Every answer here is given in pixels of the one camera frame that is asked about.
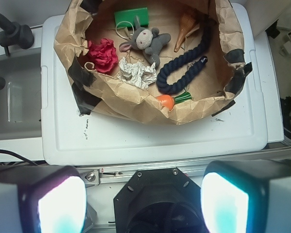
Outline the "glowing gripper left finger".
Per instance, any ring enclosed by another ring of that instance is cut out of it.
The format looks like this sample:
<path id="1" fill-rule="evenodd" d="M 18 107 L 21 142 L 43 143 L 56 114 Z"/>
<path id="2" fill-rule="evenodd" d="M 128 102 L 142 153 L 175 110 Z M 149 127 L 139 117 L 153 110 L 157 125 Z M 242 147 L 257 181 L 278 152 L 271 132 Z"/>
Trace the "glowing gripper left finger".
<path id="1" fill-rule="evenodd" d="M 73 166 L 0 166 L 0 233 L 80 233 L 86 202 Z"/>

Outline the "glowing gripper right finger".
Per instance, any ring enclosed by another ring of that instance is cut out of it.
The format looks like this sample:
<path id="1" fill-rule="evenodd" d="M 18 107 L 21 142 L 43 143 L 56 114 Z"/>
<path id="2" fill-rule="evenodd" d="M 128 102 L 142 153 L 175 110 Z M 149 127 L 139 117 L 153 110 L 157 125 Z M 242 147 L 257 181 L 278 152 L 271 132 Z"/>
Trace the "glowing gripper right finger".
<path id="1" fill-rule="evenodd" d="M 291 159 L 210 162 L 201 208 L 211 233 L 291 233 Z"/>

